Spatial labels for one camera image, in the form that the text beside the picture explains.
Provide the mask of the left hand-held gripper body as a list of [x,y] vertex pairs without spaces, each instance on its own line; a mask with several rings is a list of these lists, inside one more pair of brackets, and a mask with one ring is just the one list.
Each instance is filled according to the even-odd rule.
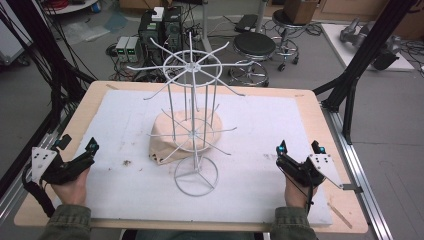
[[87,150],[72,161],[64,162],[56,150],[32,148],[32,180],[62,185],[74,181],[94,163],[94,150]]

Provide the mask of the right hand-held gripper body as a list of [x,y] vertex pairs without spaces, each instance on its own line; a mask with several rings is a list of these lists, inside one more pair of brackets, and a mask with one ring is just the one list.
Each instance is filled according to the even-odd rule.
[[277,158],[277,166],[304,187],[317,187],[325,180],[342,189],[343,183],[329,154],[310,154],[299,163],[287,154]]

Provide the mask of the black flat case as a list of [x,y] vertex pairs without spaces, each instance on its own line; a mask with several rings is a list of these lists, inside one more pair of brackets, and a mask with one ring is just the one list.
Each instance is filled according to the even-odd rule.
[[258,16],[255,14],[243,15],[236,23],[234,30],[239,33],[249,32],[256,27]]

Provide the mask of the clear plastic sheet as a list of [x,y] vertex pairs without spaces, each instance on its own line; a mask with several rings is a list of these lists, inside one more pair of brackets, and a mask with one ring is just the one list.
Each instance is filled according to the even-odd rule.
[[92,42],[109,33],[115,33],[127,25],[128,20],[120,15],[113,14],[103,25],[90,27],[87,22],[76,22],[63,27],[64,35],[69,44]]

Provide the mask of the person's right hand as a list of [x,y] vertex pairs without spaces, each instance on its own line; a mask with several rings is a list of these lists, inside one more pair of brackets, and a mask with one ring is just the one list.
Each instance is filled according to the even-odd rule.
[[292,177],[286,175],[286,187],[284,198],[288,207],[306,209],[308,204],[309,187],[304,187],[296,182]]

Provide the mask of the chrome stool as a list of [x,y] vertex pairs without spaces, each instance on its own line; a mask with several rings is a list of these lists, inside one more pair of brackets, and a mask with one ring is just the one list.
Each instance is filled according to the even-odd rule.
[[299,61],[299,47],[290,38],[290,35],[304,28],[304,24],[295,24],[283,9],[277,10],[272,15],[272,21],[279,27],[279,42],[276,44],[275,53],[283,57],[282,63],[278,66],[278,70],[282,72],[286,67],[286,61],[292,57],[292,63],[297,64]]

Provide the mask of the grey power supply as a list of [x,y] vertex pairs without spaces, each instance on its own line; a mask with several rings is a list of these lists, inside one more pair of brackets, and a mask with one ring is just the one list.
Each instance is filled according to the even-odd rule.
[[141,54],[141,48],[138,37],[130,37],[127,45],[126,52],[129,62],[138,62]]
[[129,41],[129,38],[123,36],[118,40],[118,42],[116,44],[115,50],[116,50],[116,53],[117,53],[117,56],[118,56],[118,59],[119,59],[120,62],[127,62],[128,61],[128,56],[127,56],[127,53],[126,53],[126,46],[127,46],[128,41]]

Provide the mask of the beige hat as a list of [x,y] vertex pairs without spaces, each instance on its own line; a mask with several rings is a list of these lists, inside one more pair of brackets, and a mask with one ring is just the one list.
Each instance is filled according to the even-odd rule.
[[194,118],[185,110],[160,113],[149,134],[149,157],[158,165],[211,148],[221,137],[223,123],[217,113],[201,108]]

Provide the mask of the black computer tower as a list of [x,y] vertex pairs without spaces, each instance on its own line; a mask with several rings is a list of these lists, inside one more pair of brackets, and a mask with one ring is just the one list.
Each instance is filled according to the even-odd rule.
[[183,48],[181,15],[180,6],[167,8],[164,14],[165,45],[173,52],[181,51]]
[[163,24],[153,21],[152,15],[152,11],[146,11],[141,17],[138,28],[143,56],[148,66],[160,63],[159,45],[163,44]]

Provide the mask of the white wire rack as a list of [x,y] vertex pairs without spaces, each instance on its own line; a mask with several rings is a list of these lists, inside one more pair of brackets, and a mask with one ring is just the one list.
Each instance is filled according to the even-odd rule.
[[[161,87],[168,93],[169,108],[162,112],[185,110],[194,118],[201,108],[217,113],[216,103],[218,85],[224,64],[215,52],[189,48],[178,52],[170,51],[168,57],[157,67],[165,76]],[[216,149],[216,143],[207,150]],[[192,156],[176,160],[174,182],[177,188],[188,196],[200,197],[216,189],[219,170],[214,161],[205,155],[207,151],[194,150]]]

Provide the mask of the person's left hand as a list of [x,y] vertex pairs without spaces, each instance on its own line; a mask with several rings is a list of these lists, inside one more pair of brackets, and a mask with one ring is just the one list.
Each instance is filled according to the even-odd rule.
[[86,203],[86,181],[90,169],[84,170],[75,180],[62,185],[52,184],[52,188],[61,202],[66,205],[84,206]]

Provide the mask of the wooden stick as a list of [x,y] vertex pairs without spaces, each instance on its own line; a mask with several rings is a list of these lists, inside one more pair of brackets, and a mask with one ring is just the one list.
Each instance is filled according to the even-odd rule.
[[334,214],[349,228],[352,229],[353,225],[344,217],[344,215],[331,203],[327,203],[329,208],[334,212]]

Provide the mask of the black round stool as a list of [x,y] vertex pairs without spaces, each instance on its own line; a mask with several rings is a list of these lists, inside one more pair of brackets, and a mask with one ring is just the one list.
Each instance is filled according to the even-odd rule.
[[269,75],[262,62],[273,56],[274,41],[261,33],[245,32],[234,38],[233,48],[243,59],[228,70],[229,84],[267,87]]

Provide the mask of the aluminium rail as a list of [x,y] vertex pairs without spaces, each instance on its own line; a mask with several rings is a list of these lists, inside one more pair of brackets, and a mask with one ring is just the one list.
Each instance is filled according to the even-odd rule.
[[43,148],[50,147],[64,131],[71,116],[72,113],[62,112],[59,121],[54,123],[52,112],[49,112],[9,169],[0,178],[0,225],[6,221],[17,202],[25,193],[22,184],[22,174],[26,166],[31,162],[31,149],[38,146]]
[[365,215],[367,225],[371,228],[376,240],[394,240],[377,199],[365,174],[360,158],[354,148],[342,133],[343,120],[338,112],[330,112],[322,107],[334,142],[337,146],[344,168],[347,171],[351,184],[361,186],[363,193],[355,194],[359,200],[361,210]]

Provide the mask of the white foam mat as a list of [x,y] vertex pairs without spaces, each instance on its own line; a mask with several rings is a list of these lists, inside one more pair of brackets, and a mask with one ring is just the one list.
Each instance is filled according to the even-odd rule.
[[77,157],[90,139],[99,144],[87,181],[94,226],[257,231],[272,223],[285,203],[277,146],[298,161],[312,152],[295,99],[218,95],[223,131],[198,174],[190,159],[159,165],[148,156],[156,117],[183,102],[181,93],[109,90],[79,106],[62,156]]

